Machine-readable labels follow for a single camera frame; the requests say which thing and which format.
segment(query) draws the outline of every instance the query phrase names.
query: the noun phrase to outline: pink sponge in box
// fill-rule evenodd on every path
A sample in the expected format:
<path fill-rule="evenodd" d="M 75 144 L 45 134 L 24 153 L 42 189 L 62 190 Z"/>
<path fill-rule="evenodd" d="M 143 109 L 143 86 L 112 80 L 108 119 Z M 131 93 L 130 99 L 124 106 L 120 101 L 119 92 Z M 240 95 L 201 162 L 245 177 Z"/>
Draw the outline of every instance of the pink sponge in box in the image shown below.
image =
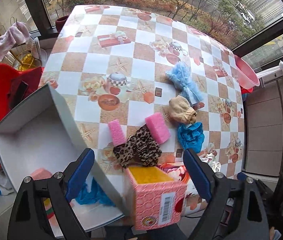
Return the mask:
<path fill-rule="evenodd" d="M 151 136 L 158 144 L 162 144 L 169 139 L 170 133 L 161 113 L 157 112 L 149 117 L 146 117 L 145 122 Z"/>
<path fill-rule="evenodd" d="M 44 168 L 39 168 L 35 170 L 30 176 L 33 178 L 33 180 L 37 179 L 48 179 L 52 176 L 51 172 L 48 170 L 45 170 Z"/>
<path fill-rule="evenodd" d="M 109 130 L 111 131 L 113 138 L 113 145 L 118 146 L 126 142 L 126 137 L 121 129 L 120 122 L 118 119 L 110 121 L 108 123 Z"/>

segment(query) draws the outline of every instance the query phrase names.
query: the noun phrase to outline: blue gripper pad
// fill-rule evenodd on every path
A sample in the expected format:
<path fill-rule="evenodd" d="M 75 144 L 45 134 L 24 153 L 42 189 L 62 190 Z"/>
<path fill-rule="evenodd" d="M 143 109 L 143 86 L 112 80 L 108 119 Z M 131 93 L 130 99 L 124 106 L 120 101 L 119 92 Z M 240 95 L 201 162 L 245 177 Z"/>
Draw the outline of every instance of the blue gripper pad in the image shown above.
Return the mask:
<path fill-rule="evenodd" d="M 211 199 L 211 184 L 206 177 L 203 170 L 200 168 L 199 164 L 196 162 L 193 155 L 189 152 L 189 150 L 184 151 L 183 157 L 184 165 L 190 175 L 191 180 L 193 181 L 198 194 L 204 198 L 206 201 L 210 201 Z"/>
<path fill-rule="evenodd" d="M 238 180 L 245 180 L 248 176 L 242 172 L 237 174 L 237 179 Z"/>
<path fill-rule="evenodd" d="M 86 181 L 86 178 L 92 169 L 94 161 L 95 153 L 92 149 L 90 149 L 68 181 L 67 191 L 65 194 L 65 198 L 68 202 L 78 196 L 83 183 Z"/>

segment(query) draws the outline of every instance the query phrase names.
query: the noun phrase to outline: red flower pot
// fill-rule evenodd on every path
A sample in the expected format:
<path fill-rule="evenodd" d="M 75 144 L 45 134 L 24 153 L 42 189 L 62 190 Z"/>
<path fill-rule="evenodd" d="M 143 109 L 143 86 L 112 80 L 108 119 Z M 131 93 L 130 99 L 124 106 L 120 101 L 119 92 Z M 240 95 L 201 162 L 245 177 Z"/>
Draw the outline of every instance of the red flower pot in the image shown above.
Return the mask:
<path fill-rule="evenodd" d="M 68 15 L 60 17 L 55 21 L 57 32 L 59 32 L 59 33 L 61 32 L 62 28 L 64 27 L 65 22 L 67 21 L 67 19 L 68 19 Z"/>

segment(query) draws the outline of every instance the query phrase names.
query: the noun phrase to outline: pink towel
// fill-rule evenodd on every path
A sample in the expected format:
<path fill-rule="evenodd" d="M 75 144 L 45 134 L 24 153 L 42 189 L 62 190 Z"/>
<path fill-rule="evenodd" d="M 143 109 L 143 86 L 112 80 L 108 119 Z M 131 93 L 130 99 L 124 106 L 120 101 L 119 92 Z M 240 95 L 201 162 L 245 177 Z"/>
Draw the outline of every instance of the pink towel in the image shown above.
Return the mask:
<path fill-rule="evenodd" d="M 14 23 L 4 35 L 0 36 L 0 61 L 3 60 L 15 44 L 26 43 L 29 46 L 32 41 L 26 25 L 22 22 Z"/>
<path fill-rule="evenodd" d="M 37 179 L 49 179 L 52 174 L 48 170 L 45 170 L 44 168 L 39 168 L 35 170 L 30 176 L 33 178 L 33 180 Z"/>
<path fill-rule="evenodd" d="M 170 133 L 161 113 L 157 112 L 149 117 L 146 117 L 145 122 L 151 136 L 155 139 L 156 143 L 162 144 L 169 139 Z"/>

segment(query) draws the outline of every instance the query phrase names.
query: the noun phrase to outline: table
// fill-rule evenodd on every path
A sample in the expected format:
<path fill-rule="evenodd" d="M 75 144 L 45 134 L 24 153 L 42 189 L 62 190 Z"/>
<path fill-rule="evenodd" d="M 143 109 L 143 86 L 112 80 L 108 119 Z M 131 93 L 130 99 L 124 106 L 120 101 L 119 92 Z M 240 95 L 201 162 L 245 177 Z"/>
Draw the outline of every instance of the table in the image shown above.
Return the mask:
<path fill-rule="evenodd" d="M 160 163 L 182 161 L 168 101 L 178 95 L 165 71 L 178 61 L 191 67 L 203 93 L 196 104 L 205 140 L 199 155 L 213 153 L 220 171 L 236 179 L 241 171 L 244 116 L 233 53 L 194 28 L 138 9 L 75 6 L 56 40 L 40 85 L 64 96 L 88 147 L 107 178 L 122 193 L 122 170 L 112 152 L 107 123 L 118 119 L 127 137 L 161 112 L 171 137 L 160 146 Z M 184 214 L 206 207 L 188 197 Z"/>

